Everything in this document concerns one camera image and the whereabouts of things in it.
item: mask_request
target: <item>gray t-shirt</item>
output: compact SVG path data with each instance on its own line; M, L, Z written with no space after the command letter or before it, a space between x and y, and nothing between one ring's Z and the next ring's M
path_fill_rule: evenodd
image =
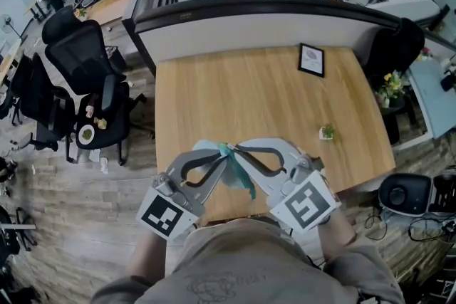
M240 219L190 234L173 273L155 285L122 278L101 288L91 302L356 304L361 295L405 303L368 239L358 238L321 271L281 229Z

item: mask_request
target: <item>picture frame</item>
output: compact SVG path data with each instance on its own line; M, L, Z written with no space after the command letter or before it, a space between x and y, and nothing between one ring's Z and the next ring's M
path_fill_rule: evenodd
M298 70L325 77L325 53L320 48L299 44Z

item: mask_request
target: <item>plate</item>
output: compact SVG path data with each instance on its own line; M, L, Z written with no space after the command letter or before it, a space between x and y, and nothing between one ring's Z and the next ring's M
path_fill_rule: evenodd
M91 130L92 131L92 135L90 136L90 139L89 140L84 140L83 139L83 133L85 130ZM95 129L93 128L92 125L85 125L83 126L80 130L79 130L79 135L78 135L78 139L79 139L79 142L82 144L82 145L88 145L89 143L92 142L93 138L95 137Z

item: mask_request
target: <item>black speaker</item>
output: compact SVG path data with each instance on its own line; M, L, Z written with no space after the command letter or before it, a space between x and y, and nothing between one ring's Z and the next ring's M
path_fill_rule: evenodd
M422 216L428 210L431 178L417 174L392 174L378 189L380 205L395 213Z

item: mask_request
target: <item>teal cloth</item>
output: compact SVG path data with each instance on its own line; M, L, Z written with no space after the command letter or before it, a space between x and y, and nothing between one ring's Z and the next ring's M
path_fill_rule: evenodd
M250 191L250 197L252 198L252 200L255 200L255 198L257 197L255 185L251 181L249 174L245 172L244 168L234 158L233 150L228 148L228 146L225 143L219 143L218 148L222 156L228 156L228 164L230 164L233 167L234 173L236 174L237 178L240 180L244 188Z

